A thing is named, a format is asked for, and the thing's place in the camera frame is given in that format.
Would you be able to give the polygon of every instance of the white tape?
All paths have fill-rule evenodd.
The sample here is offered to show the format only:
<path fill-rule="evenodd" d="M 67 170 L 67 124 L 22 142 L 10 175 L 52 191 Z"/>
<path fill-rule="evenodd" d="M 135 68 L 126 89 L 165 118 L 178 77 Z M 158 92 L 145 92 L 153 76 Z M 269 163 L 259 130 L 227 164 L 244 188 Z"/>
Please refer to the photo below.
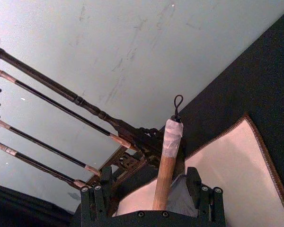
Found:
<path fill-rule="evenodd" d="M 176 157 L 183 136 L 183 123 L 168 119 L 165 125 L 162 155 Z"/>

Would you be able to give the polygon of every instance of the brown trim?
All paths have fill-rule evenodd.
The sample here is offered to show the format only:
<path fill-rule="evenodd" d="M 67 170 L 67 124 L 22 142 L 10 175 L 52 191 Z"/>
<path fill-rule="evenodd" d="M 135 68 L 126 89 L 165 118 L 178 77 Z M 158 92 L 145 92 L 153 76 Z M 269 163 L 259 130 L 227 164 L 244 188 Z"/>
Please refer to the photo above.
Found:
<path fill-rule="evenodd" d="M 253 123 L 252 119 L 249 117 L 249 115 L 247 113 L 245 113 L 240 119 L 238 119 L 238 121 L 236 123 L 234 123 L 230 128 L 226 129 L 225 131 L 223 131 L 219 136 L 213 138 L 212 140 L 208 141 L 207 143 L 203 144 L 202 146 L 200 146 L 198 149 L 196 149 L 194 152 L 191 153 L 191 155 L 189 157 L 187 157 L 185 160 L 191 158 L 193 155 L 195 155 L 196 153 L 198 153 L 200 150 L 202 150 L 203 148 L 205 148 L 207 145 L 211 144 L 212 142 L 218 140 L 219 138 L 227 135 L 228 133 L 230 133 L 232 130 L 234 130 L 235 128 L 237 128 L 243 121 L 246 121 L 249 126 L 252 129 L 252 132 L 257 140 L 257 143 L 259 145 L 260 151 L 262 153 L 262 157 L 265 161 L 265 164 L 268 168 L 270 177 L 275 185 L 275 189 L 278 192 L 278 195 L 280 197 L 281 203 L 284 207 L 284 187 L 282 185 L 281 179 L 275 169 L 275 166 L 273 164 L 273 161 L 269 155 L 269 152 L 265 146 L 265 143 L 263 141 L 263 138 L 259 132 L 259 130 L 257 129 L 256 125 Z"/>

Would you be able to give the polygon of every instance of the metal rod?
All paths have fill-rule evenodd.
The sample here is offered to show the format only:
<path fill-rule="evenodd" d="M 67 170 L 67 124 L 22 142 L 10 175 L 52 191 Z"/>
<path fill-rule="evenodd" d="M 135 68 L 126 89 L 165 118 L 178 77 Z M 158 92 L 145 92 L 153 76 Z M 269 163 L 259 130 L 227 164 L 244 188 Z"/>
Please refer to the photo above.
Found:
<path fill-rule="evenodd" d="M 154 151 L 154 153 L 156 153 L 157 156 L 161 155 L 161 144 L 158 144 L 156 140 L 145 135 L 143 132 L 141 132 L 141 130 L 134 128 L 130 124 L 120 119 L 111 117 L 104 111 L 100 110 L 98 107 L 88 103 L 86 100 L 84 100 L 82 97 L 78 96 L 74 92 L 58 84 L 54 80 L 48 78 L 44 74 L 31 68 L 25 63 L 19 61 L 10 54 L 6 53 L 3 49 L 0 49 L 0 59 L 13 65 L 17 69 L 21 70 L 25 74 L 39 81 L 43 85 L 57 92 L 58 94 L 70 100 L 71 102 L 75 103 L 76 105 L 81 106 L 84 109 L 88 110 L 93 115 L 98 116 L 103 121 L 108 122 L 119 133 L 119 136 L 121 136 L 123 139 L 126 139 L 130 143 L 134 144 L 135 147 L 139 149 L 152 150 Z"/>
<path fill-rule="evenodd" d="M 75 158 L 73 158 L 73 157 L 63 153 L 62 151 L 59 151 L 56 148 L 53 148 L 52 146 L 50 146 L 50 145 L 48 145 L 48 144 L 46 144 L 46 143 L 44 143 L 44 142 L 42 142 L 42 141 L 32 137 L 30 135 L 28 135 L 28 134 L 26 134 L 26 133 L 24 133 L 24 132 L 22 132 L 22 131 L 20 131 L 20 130 L 18 130 L 16 128 L 12 127 L 12 126 L 10 126 L 9 124 L 7 124 L 7 123 L 5 123 L 5 122 L 3 122 L 1 120 L 0 120 L 0 127 L 5 128 L 5 129 L 7 129 L 7 130 L 9 130 L 9 131 L 19 135 L 19 136 L 22 136 L 23 138 L 25 138 L 25 139 L 27 139 L 27 140 L 29 140 L 29 141 L 31 141 L 31 142 L 33 142 L 33 143 L 43 147 L 43 148 L 45 148 L 45 149 L 47 149 L 47 150 L 49 150 L 49 151 L 51 151 L 51 152 L 53 152 L 53 153 L 63 157 L 63 158 L 65 158 L 65 159 L 67 159 L 67 160 L 69 160 L 69 161 L 71 161 L 71 162 L 73 162 L 73 163 L 75 163 L 75 164 L 77 164 L 77 165 L 79 165 L 79 166 L 81 166 L 81 167 L 91 171 L 92 173 L 94 173 L 94 174 L 96 174 L 98 176 L 101 175 L 100 171 L 97 170 L 96 168 L 91 167 L 89 165 L 86 165 L 85 163 L 83 163 L 83 162 L 81 162 L 81 161 L 79 161 L 79 160 L 77 160 L 77 159 L 75 159 Z"/>
<path fill-rule="evenodd" d="M 103 133 L 106 136 L 109 136 L 111 139 L 113 139 L 117 143 L 121 144 L 122 146 L 127 147 L 127 148 L 132 147 L 134 149 L 134 147 L 131 146 L 131 144 L 128 141 L 126 141 L 126 140 L 114 135 L 113 133 L 110 133 L 109 131 L 103 129 L 102 127 L 94 124 L 93 122 L 89 121 L 88 119 L 80 116 L 79 114 L 75 113 L 74 111 L 72 111 L 72 110 L 66 108 L 65 106 L 61 105 L 60 103 L 52 100 L 51 98 L 43 95 L 41 92 L 33 89 L 32 87 L 26 85 L 23 82 L 17 80 L 16 78 L 12 77 L 11 75 L 7 74 L 6 72 L 4 72 L 2 70 L 0 70 L 0 77 L 18 85 L 19 87 L 23 88 L 24 90 L 28 91 L 29 93 L 41 98 L 42 100 L 48 102 L 49 104 L 57 107 L 58 109 L 62 110 L 65 113 L 69 114 L 70 116 L 73 116 L 74 118 L 78 119 L 79 121 L 87 124 L 88 126 L 92 127 L 93 129 L 96 129 L 97 131 Z"/>
<path fill-rule="evenodd" d="M 75 180 L 75 179 L 72 179 L 71 177 L 67 176 L 67 175 L 64 175 L 40 162 L 37 162 L 36 160 L 12 149 L 12 148 L 9 148 L 8 146 L 5 146 L 4 144 L 0 143 L 0 150 L 30 164 L 31 166 L 33 167 L 36 167 L 54 177 L 57 177 L 59 178 L 60 180 L 62 181 L 65 181 L 66 183 L 68 183 L 70 186 L 78 189 L 78 188 L 81 188 L 81 187 L 84 187 L 86 186 L 86 183 L 81 181 L 81 180 Z"/>

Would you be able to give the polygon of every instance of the bolt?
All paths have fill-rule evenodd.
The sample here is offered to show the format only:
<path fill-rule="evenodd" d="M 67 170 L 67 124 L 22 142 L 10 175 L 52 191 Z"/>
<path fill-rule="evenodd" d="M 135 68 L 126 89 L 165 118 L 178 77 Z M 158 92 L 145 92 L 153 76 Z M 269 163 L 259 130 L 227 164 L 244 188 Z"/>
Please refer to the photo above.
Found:
<path fill-rule="evenodd" d="M 83 187 L 83 188 L 81 189 L 82 192 L 86 192 L 87 190 L 88 190 L 87 187 Z"/>
<path fill-rule="evenodd" d="M 222 190 L 221 190 L 220 188 L 215 188 L 214 190 L 215 190 L 215 192 L 217 192 L 217 193 L 221 193 L 221 192 L 222 192 Z"/>
<path fill-rule="evenodd" d="M 145 213 L 144 213 L 143 211 L 139 211 L 139 212 L 138 212 L 138 217 L 141 217 L 141 218 L 142 218 L 142 217 L 144 217 L 144 215 L 145 215 Z"/>
<path fill-rule="evenodd" d="M 163 212 L 162 212 L 162 216 L 165 217 L 165 218 L 167 218 L 167 217 L 169 216 L 169 214 L 168 214 L 168 212 L 163 211 Z"/>

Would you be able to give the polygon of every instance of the wooden handle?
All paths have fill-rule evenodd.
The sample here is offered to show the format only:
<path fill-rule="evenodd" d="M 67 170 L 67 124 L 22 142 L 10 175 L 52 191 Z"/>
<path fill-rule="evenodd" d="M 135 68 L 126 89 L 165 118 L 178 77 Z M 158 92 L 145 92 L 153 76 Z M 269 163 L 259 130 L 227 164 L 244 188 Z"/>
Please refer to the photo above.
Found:
<path fill-rule="evenodd" d="M 169 197 L 172 174 L 176 163 L 176 157 L 161 156 L 153 210 L 165 210 Z"/>

